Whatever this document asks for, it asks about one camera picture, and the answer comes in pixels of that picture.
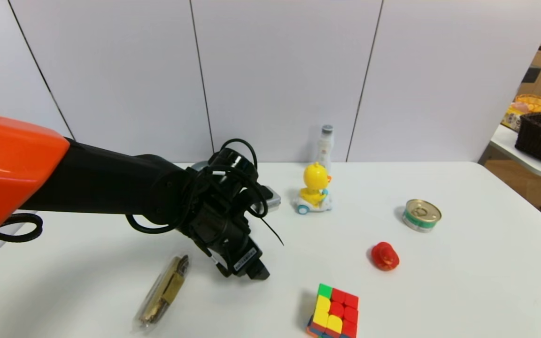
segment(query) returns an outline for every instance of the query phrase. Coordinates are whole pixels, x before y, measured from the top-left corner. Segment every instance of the can lid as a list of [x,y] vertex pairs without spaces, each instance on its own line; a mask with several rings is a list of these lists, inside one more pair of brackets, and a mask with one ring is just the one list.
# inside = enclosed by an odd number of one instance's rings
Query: can lid
[[424,222],[437,222],[442,218],[442,213],[428,201],[410,200],[406,203],[406,210],[418,220]]
[[323,134],[325,135],[331,135],[333,133],[333,126],[330,125],[330,124],[325,124],[323,127],[322,127],[322,131],[321,131]]

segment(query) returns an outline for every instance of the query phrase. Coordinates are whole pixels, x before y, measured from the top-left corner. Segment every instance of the label sticker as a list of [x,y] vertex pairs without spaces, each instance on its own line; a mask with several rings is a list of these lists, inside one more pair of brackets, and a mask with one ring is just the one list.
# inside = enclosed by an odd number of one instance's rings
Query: label sticker
[[241,257],[241,259],[239,261],[237,261],[237,263],[235,263],[233,268],[235,270],[241,269],[243,267],[243,265],[245,265],[245,263],[247,263],[247,261],[249,261],[249,259],[251,259],[252,257],[254,257],[254,255],[256,255],[256,253],[257,253],[256,248],[249,249],[249,251],[246,252],[245,255],[243,255],[243,257]]

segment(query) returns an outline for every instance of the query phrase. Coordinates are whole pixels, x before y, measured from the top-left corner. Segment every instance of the red square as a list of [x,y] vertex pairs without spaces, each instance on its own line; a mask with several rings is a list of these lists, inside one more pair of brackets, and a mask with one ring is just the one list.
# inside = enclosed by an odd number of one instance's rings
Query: red square
[[331,292],[331,301],[344,304],[345,300],[346,300],[346,293],[333,288],[333,291]]
[[355,295],[350,295],[350,293],[346,293],[345,298],[346,300],[343,302],[343,304],[358,309],[358,297],[356,297]]
[[344,309],[344,319],[346,321],[350,321],[354,324],[358,323],[358,310],[355,308],[351,308],[350,306],[346,306]]
[[339,318],[344,317],[344,306],[338,302],[331,302],[331,307],[329,308],[329,314],[337,316]]
[[340,338],[341,336],[341,333],[337,333],[331,329],[326,329],[325,330],[325,334],[328,334],[329,336],[333,337],[333,338]]
[[341,334],[348,336],[349,338],[356,338],[356,331],[358,331],[358,325],[349,321],[344,321],[344,324],[341,327]]

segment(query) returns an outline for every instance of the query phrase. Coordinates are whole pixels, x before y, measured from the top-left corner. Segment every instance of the black robot arm segment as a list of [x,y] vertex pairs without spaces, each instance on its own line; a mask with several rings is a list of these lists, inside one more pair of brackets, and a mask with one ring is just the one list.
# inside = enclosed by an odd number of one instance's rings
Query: black robot arm segment
[[143,215],[154,224],[178,220],[187,171],[159,156],[69,142],[58,167],[21,209]]
[[[58,167],[21,209],[124,214],[144,233],[178,229],[209,257],[212,250],[223,258],[225,266],[217,267],[224,276],[268,278],[244,213],[264,217],[273,192],[258,184],[256,166],[244,156],[225,144],[196,171],[151,154],[128,156],[69,142]],[[164,226],[143,227],[133,215]]]

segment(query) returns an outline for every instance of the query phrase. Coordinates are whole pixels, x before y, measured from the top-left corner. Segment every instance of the orange robot arm cover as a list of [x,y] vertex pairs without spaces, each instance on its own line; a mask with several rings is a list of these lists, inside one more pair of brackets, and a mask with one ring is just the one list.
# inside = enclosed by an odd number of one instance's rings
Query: orange robot arm cover
[[0,117],[0,225],[47,181],[69,145],[51,129]]

